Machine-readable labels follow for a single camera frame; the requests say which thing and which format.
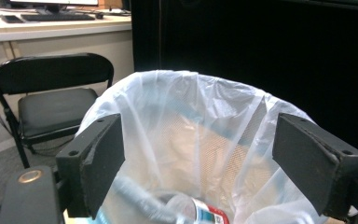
desk top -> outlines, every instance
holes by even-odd
[[[0,15],[16,15],[19,18],[20,14],[27,13],[0,11]],[[0,18],[0,42],[126,30],[131,30],[131,17],[105,15],[102,20],[96,19],[95,21],[30,21],[25,23],[6,23]]]

can label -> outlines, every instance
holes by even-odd
[[[213,224],[229,224],[227,215],[220,209],[203,203],[197,199],[193,199],[196,205],[196,220],[209,221]]]

black seat cushion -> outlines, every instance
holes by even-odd
[[[71,89],[28,95],[19,100],[21,137],[78,126],[97,93],[93,89]]]

mesh wastebasket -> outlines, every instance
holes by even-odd
[[[118,175],[148,192],[183,192],[226,212],[230,223],[324,223],[272,159],[279,113],[294,105],[242,83],[187,71],[134,73],[89,110],[120,113],[126,161]],[[95,222],[153,223],[108,192]]]

desk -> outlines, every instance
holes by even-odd
[[[0,11],[0,15],[25,12]],[[95,21],[5,23],[0,19],[0,63],[20,56],[92,52],[115,67],[114,83],[133,73],[131,17]],[[2,135],[5,130],[0,127]]]

